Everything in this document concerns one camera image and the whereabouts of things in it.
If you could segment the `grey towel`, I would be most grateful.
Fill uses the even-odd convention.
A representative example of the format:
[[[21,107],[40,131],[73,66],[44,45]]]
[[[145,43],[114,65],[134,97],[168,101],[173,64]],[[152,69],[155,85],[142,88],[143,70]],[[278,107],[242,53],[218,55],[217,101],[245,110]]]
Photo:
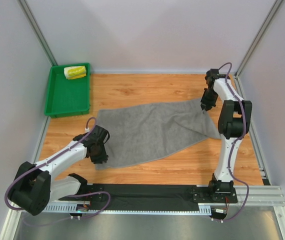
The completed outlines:
[[[101,109],[97,124],[110,138],[108,160],[96,170],[125,168],[166,158],[208,138],[220,139],[199,98]]]

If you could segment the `yellow green patterned towel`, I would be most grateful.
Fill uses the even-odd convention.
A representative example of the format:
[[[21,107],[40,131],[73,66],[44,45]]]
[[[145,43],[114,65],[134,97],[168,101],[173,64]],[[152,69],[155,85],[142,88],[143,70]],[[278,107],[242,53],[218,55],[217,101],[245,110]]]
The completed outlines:
[[[81,66],[69,66],[63,70],[64,76],[68,80],[79,79],[87,76],[87,69],[84,65]]]

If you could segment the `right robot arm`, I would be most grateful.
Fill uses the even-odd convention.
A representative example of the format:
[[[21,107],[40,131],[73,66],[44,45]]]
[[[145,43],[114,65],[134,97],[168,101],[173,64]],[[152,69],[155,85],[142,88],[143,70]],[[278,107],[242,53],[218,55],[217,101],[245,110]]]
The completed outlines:
[[[233,88],[230,77],[217,68],[206,72],[205,81],[207,88],[200,100],[201,109],[211,110],[217,99],[221,99],[222,108],[217,123],[221,137],[218,165],[204,197],[216,203],[237,203],[234,167],[240,144],[250,129],[252,102],[244,100]]]

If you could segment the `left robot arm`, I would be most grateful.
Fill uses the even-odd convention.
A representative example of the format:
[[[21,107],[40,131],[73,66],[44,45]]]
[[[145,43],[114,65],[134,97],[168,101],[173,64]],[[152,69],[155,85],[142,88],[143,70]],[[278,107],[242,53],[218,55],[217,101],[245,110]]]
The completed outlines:
[[[49,158],[30,163],[22,163],[14,181],[5,192],[5,204],[16,210],[25,210],[36,216],[48,203],[63,198],[85,199],[93,195],[88,181],[76,173],[69,174],[62,180],[57,176],[71,165],[88,158],[93,164],[103,164],[108,160],[105,143],[110,139],[110,133],[96,125],[87,129],[84,134],[75,136],[63,149]]]

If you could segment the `green plastic tray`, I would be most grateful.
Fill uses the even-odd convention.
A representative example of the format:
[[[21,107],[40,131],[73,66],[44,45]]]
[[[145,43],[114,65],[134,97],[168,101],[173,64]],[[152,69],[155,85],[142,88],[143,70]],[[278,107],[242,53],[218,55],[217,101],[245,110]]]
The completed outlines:
[[[64,68],[84,66],[86,76],[67,79]],[[90,112],[90,75],[91,66],[88,62],[51,67],[44,114],[48,117],[63,118],[86,115]]]

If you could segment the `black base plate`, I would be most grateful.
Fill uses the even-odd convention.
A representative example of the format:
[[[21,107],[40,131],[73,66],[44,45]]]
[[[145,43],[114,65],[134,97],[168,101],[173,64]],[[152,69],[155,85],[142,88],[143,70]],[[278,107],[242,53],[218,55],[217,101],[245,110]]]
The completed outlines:
[[[214,193],[207,186],[155,184],[98,184],[83,186],[78,193],[105,191],[111,196],[107,210],[197,211],[198,204],[235,204],[236,191]]]

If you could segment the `aluminium frame rail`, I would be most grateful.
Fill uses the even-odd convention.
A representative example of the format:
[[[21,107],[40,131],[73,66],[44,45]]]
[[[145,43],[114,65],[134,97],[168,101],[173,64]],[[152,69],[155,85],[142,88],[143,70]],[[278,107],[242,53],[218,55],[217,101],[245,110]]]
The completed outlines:
[[[88,184],[73,177],[37,183],[17,184],[9,199],[33,216],[54,205],[67,204],[68,212],[94,212],[100,209],[125,213],[199,212],[202,205],[285,206],[277,186],[219,188],[198,185]]]

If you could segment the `right aluminium corner post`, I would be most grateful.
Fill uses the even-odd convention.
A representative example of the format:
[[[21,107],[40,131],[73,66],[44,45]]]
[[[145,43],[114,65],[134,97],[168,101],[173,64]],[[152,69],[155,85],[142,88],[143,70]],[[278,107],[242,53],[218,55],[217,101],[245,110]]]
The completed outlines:
[[[263,39],[264,35],[266,34],[269,26],[271,25],[273,19],[277,15],[279,9],[283,5],[284,0],[275,0],[268,11],[266,17],[264,18],[257,34],[255,35],[253,41],[251,42],[247,52],[245,53],[239,67],[235,71],[235,77],[240,77],[241,73],[244,71],[246,65],[248,64],[249,60],[251,59],[253,53],[255,52],[256,48],[260,44],[261,40]]]

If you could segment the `aluminium corner post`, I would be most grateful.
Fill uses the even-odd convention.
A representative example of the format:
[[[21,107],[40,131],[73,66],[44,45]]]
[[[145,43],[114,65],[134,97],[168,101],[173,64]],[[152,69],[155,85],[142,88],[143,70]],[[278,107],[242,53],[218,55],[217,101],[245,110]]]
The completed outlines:
[[[28,2],[26,0],[17,0],[19,6],[21,7],[22,12],[24,13],[27,21],[29,22],[36,38],[38,39],[46,57],[48,58],[50,64],[52,66],[57,66],[57,60],[54,57],[53,52],[50,49],[50,46],[48,44],[48,42],[46,41],[46,38],[42,32],[42,30],[40,29],[37,20],[28,4]]]
[[[246,65],[248,64],[249,60],[251,59],[253,53],[255,52],[256,48],[260,44],[261,40],[263,39],[264,35],[266,34],[269,26],[271,25],[273,19],[277,15],[279,9],[283,5],[284,0],[275,0],[268,11],[266,17],[264,18],[257,34],[255,35],[253,41],[251,42],[247,52],[245,53],[239,67],[235,71],[235,77],[240,77],[241,73],[244,71]]]

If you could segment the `left aluminium corner post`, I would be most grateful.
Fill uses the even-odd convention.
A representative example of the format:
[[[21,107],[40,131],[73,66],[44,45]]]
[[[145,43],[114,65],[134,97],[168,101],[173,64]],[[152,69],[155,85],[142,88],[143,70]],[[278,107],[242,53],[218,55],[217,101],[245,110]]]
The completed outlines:
[[[50,49],[50,46],[48,44],[48,42],[46,41],[46,38],[42,32],[42,30],[40,29],[37,20],[28,4],[28,2],[26,0],[17,0],[19,6],[21,7],[22,12],[24,13],[27,21],[29,22],[36,38],[38,39],[46,57],[48,58],[50,64],[52,66],[57,66],[57,60],[54,57],[53,52]]]

